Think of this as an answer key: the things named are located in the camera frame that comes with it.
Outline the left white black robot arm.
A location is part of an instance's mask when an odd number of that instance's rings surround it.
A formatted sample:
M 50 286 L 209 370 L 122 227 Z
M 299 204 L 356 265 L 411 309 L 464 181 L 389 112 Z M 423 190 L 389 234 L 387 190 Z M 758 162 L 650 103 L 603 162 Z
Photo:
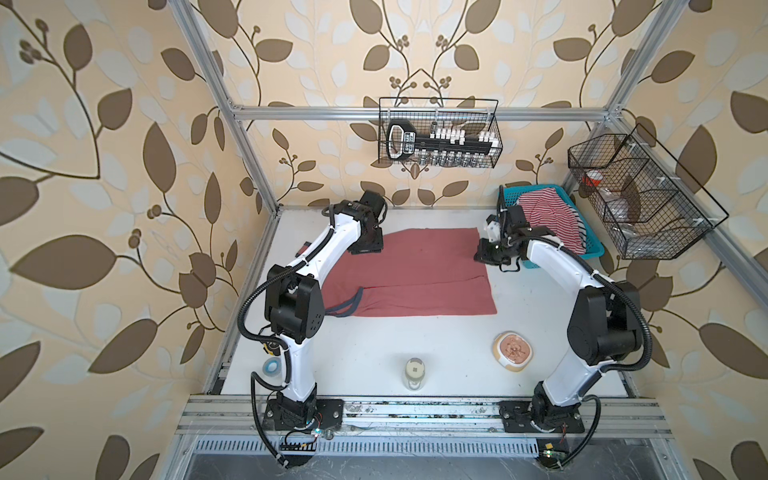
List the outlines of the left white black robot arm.
M 273 395 L 270 411 L 278 427 L 293 431 L 321 425 L 310 360 L 311 339 L 329 311 L 321 287 L 343 254 L 383 250 L 386 213 L 386 200 L 372 191 L 324 208 L 328 223 L 319 236 L 290 263 L 272 266 L 240 307 L 236 325 L 242 338 L 266 346 L 279 358 L 281 379 L 271 382 L 251 373 L 252 392 Z

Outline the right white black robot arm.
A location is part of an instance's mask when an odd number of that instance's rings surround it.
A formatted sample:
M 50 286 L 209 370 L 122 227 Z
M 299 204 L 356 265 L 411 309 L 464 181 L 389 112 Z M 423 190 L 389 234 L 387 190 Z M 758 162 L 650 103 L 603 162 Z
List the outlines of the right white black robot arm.
M 536 384 L 528 401 L 499 404 L 507 433 L 582 433 L 579 408 L 597 402 L 591 388 L 607 373 L 635 372 L 651 360 L 653 340 L 638 289 L 592 268 L 544 226 L 532 226 L 521 206 L 498 191 L 496 211 L 486 219 L 475 261 L 517 273 L 529 261 L 545 271 L 574 304 L 567 325 L 568 349 L 555 370 Z

